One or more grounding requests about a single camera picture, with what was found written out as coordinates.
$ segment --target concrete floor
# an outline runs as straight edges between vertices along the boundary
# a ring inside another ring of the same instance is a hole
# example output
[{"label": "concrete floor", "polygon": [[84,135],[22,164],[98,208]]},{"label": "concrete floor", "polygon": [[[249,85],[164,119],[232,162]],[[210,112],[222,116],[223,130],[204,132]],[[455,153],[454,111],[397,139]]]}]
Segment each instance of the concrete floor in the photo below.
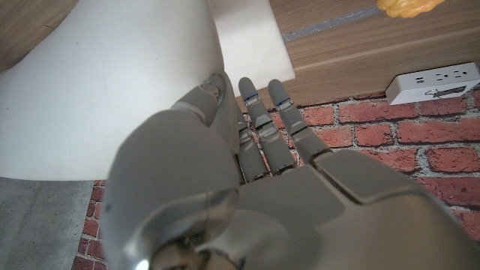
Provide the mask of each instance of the concrete floor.
[{"label": "concrete floor", "polygon": [[0,269],[71,269],[92,188],[0,178]]}]

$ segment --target brick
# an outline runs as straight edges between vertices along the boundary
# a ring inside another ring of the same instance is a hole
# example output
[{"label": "brick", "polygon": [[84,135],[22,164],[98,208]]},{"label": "brick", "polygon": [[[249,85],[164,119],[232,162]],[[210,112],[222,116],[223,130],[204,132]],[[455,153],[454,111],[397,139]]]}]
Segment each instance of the brick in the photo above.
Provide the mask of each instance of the brick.
[{"label": "brick", "polygon": [[95,262],[93,270],[107,270],[107,266],[100,262]]},{"label": "brick", "polygon": [[475,107],[480,108],[480,89],[473,91],[472,96]]},{"label": "brick", "polygon": [[364,99],[384,98],[384,97],[385,97],[385,92],[375,93],[375,94],[362,94],[362,95],[359,95],[359,96],[356,96],[356,97],[353,97],[353,98],[360,101],[360,100],[364,100]]},{"label": "brick", "polygon": [[369,122],[412,118],[418,113],[412,103],[390,106],[387,101],[339,105],[340,122]]},{"label": "brick", "polygon": [[306,108],[304,118],[308,125],[332,125],[334,121],[333,107]]},{"label": "brick", "polygon": [[270,113],[271,120],[277,125],[277,128],[285,128],[278,112]]},{"label": "brick", "polygon": [[101,202],[104,197],[104,188],[103,187],[93,187],[91,192],[90,200],[95,202]]},{"label": "brick", "polygon": [[100,215],[102,212],[102,204],[98,203],[97,206],[95,207],[95,218],[100,219]]},{"label": "brick", "polygon": [[472,240],[480,241],[480,211],[453,211]]},{"label": "brick", "polygon": [[83,259],[78,256],[73,259],[72,270],[92,270],[93,262],[88,259]]},{"label": "brick", "polygon": [[90,245],[88,246],[87,254],[100,259],[105,259],[104,249],[102,248],[102,243],[97,240],[91,240]]},{"label": "brick", "polygon": [[425,121],[398,124],[400,143],[444,143],[480,141],[480,118],[462,118],[458,122]]},{"label": "brick", "polygon": [[88,245],[89,245],[89,240],[85,238],[81,238],[80,243],[78,244],[78,253],[85,255]]},{"label": "brick", "polygon": [[420,177],[417,181],[450,205],[480,206],[479,177]]},{"label": "brick", "polygon": [[424,116],[444,116],[462,113],[467,108],[464,97],[444,98],[420,102],[421,114]]},{"label": "brick", "polygon": [[355,136],[359,146],[392,145],[392,130],[388,124],[361,125],[355,127]]},{"label": "brick", "polygon": [[91,217],[95,213],[95,202],[90,202],[87,208],[87,217]]},{"label": "brick", "polygon": [[431,148],[427,150],[430,168],[435,172],[477,172],[480,160],[477,151],[470,147]]},{"label": "brick", "polygon": [[362,150],[361,152],[402,172],[410,173],[418,168],[416,149]]},{"label": "brick", "polygon": [[316,135],[332,148],[352,146],[350,127],[330,127],[315,130]]},{"label": "brick", "polygon": [[88,236],[97,236],[98,222],[96,220],[85,220],[83,225],[83,233]]}]

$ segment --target electrical outlet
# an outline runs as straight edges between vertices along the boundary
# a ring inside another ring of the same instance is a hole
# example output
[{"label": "electrical outlet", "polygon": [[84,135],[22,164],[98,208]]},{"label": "electrical outlet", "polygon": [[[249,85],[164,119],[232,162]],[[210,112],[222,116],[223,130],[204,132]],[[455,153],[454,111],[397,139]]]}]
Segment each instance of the electrical outlet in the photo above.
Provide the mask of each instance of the electrical outlet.
[{"label": "electrical outlet", "polygon": [[386,90],[390,105],[454,98],[480,83],[476,63],[398,75]]}]

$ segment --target gray robotic palm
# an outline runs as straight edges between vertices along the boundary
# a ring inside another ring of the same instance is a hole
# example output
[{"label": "gray robotic palm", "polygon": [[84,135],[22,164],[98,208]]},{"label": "gray robotic palm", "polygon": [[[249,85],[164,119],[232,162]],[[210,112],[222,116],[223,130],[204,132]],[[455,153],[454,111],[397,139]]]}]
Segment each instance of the gray robotic palm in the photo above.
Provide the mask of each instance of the gray robotic palm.
[{"label": "gray robotic palm", "polygon": [[332,152],[273,80],[296,168],[252,82],[239,88],[273,176],[227,75],[213,75],[118,150],[101,224],[114,269],[480,269],[478,247],[412,179]]}]

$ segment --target white cylinder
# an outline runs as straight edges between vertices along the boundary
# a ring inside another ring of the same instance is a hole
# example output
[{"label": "white cylinder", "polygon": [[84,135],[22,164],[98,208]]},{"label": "white cylinder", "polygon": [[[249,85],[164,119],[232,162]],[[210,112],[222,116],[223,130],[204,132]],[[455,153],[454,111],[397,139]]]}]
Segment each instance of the white cylinder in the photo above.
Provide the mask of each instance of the white cylinder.
[{"label": "white cylinder", "polygon": [[0,74],[0,176],[105,179],[133,129],[223,69],[205,1],[80,0]]}]

